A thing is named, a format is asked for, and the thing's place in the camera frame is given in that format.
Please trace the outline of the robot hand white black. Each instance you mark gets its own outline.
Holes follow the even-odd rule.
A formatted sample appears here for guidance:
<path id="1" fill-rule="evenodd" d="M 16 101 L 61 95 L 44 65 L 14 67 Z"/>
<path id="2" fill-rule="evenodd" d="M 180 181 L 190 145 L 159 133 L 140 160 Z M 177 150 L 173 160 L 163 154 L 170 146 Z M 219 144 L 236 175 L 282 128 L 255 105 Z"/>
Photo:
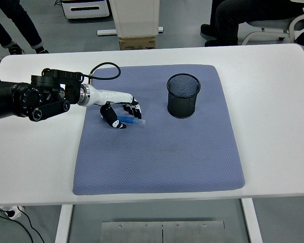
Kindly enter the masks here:
<path id="1" fill-rule="evenodd" d="M 97 90 L 89 85 L 89 91 L 86 94 L 85 107 L 91 105 L 100 106 L 100 113 L 107 124 L 112 128 L 125 129 L 126 126 L 120 122 L 116 113 L 112 109 L 112 104 L 121 104 L 123 109 L 135 118 L 142 119 L 139 102 L 129 93 Z"/>

